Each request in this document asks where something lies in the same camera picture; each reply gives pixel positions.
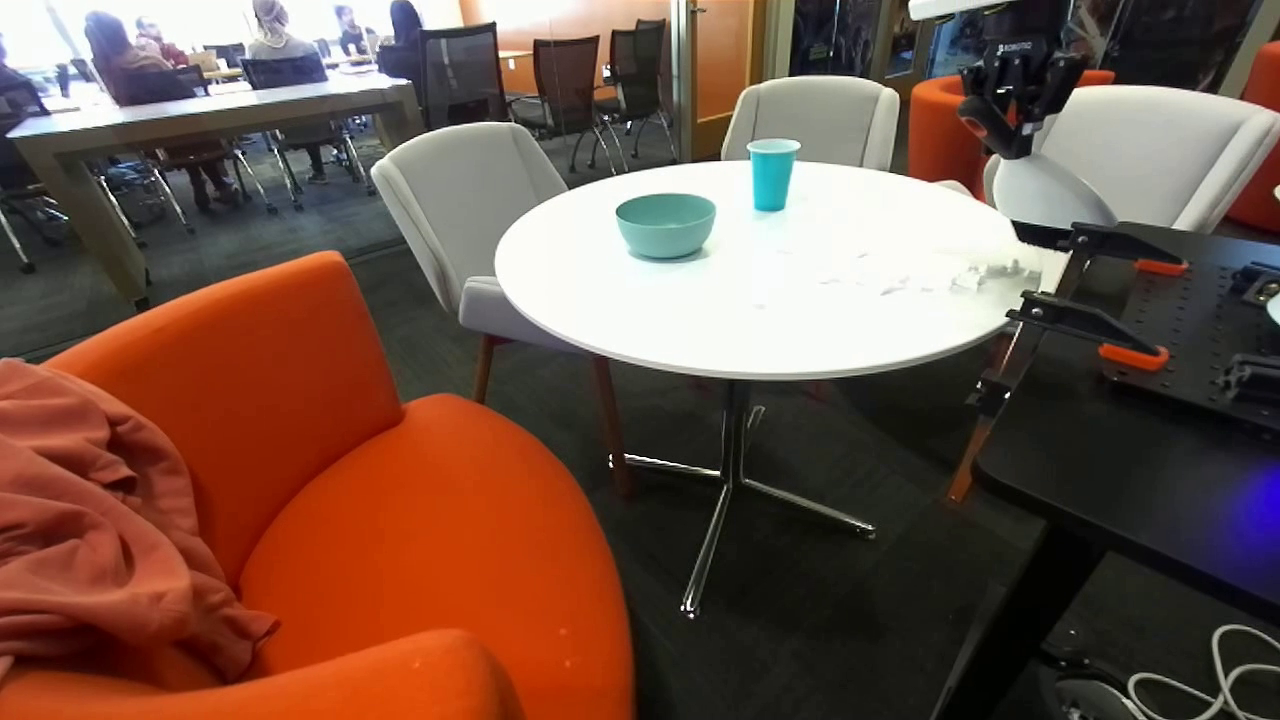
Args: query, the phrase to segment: white tabletop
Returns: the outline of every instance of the white tabletop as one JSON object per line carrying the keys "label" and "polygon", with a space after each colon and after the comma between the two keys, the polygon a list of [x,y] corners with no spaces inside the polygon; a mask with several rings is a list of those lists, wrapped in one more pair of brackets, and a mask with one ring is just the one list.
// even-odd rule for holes
{"label": "white tabletop", "polygon": [[[614,203],[699,192],[699,256],[635,258]],[[835,381],[912,366],[997,329],[1059,253],[1014,244],[988,203],[893,172],[795,162],[790,198],[751,212],[751,167],[673,162],[571,186],[495,249],[506,298],[544,330],[638,366],[712,381]]]}

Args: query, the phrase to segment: draped throw blanket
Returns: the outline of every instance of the draped throw blanket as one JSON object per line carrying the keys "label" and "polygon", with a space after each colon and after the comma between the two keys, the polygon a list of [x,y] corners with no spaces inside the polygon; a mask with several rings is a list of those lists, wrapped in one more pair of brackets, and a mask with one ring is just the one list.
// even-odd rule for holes
{"label": "draped throw blanket", "polygon": [[236,679],[273,615],[199,541],[172,438],[114,397],[0,358],[0,677],[99,641],[175,642]]}

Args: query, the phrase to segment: cable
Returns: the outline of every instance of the cable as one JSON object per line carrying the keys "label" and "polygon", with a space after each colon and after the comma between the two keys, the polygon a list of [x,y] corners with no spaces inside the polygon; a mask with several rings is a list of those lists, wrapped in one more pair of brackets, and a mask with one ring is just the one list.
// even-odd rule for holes
{"label": "cable", "polygon": [[1280,641],[1268,637],[1268,633],[1258,633],[1258,627],[1220,624],[1220,627],[1212,633],[1212,642],[1207,642],[1207,651],[1212,651],[1212,677],[1216,677],[1216,696],[1204,692],[1204,689],[1190,689],[1190,682],[1184,682],[1184,679],[1160,677],[1160,673],[1130,673],[1130,677],[1129,677],[1129,699],[1130,699],[1146,720],[1172,720],[1172,715],[1160,715],[1150,704],[1139,699],[1139,689],[1143,689],[1143,682],[1160,682],[1160,689],[1172,689],[1172,692],[1184,692],[1184,696],[1198,699],[1204,710],[1198,710],[1195,720],[1212,720],[1212,715],[1220,715],[1220,710],[1233,715],[1233,720],[1277,720],[1277,715],[1256,715],[1256,710],[1238,708],[1238,699],[1235,699],[1233,692],[1235,692],[1235,679],[1242,679],[1242,677],[1277,677],[1277,679],[1280,679],[1280,661],[1277,661],[1277,663],[1235,663],[1235,666],[1227,666],[1227,663],[1223,663],[1223,641],[1227,641],[1227,637],[1250,637],[1250,641],[1268,642],[1271,651],[1280,651]]}

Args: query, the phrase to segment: floor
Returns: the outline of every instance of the floor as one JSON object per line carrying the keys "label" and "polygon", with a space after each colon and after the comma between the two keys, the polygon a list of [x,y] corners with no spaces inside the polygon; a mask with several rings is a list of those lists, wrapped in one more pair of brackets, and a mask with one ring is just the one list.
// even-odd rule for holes
{"label": "floor", "polygon": [[[195,236],[146,223],[141,240],[157,298],[312,249],[340,249],[380,318],[400,393],[467,393],[477,341],[438,316],[380,198],[350,186],[343,172],[308,184],[303,212],[283,203],[281,184],[273,192],[275,216],[264,207],[199,216]],[[38,358],[133,316],[72,240],[45,244],[29,230],[29,249],[38,264],[32,275],[17,270],[0,249],[4,355]],[[979,492],[964,504],[942,501],[979,363],[985,355],[969,350],[907,377],[763,386],[769,415],[751,432],[751,474],[777,474],[858,513],[878,523],[878,535],[847,541],[744,501],[695,624],[676,605],[712,492],[657,474],[644,474],[629,501],[613,492],[591,366],[580,355],[502,350],[490,405],[559,451],[599,507],[629,582],[644,720],[920,720],[972,615],[1001,595],[1035,531],[1035,520]],[[712,458],[716,398],[712,384],[618,366],[633,449]],[[1246,615],[1106,561],[1047,649],[1207,689],[1207,637],[1223,620]],[[1042,696],[1047,682],[1029,673],[1001,715],[1052,715]]]}

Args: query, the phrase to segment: blue cup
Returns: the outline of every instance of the blue cup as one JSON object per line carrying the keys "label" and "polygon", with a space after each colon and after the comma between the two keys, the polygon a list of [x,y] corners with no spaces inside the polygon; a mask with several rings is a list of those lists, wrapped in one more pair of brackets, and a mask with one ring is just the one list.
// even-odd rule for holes
{"label": "blue cup", "polygon": [[746,143],[756,212],[786,207],[795,153],[799,153],[795,138],[751,138]]}

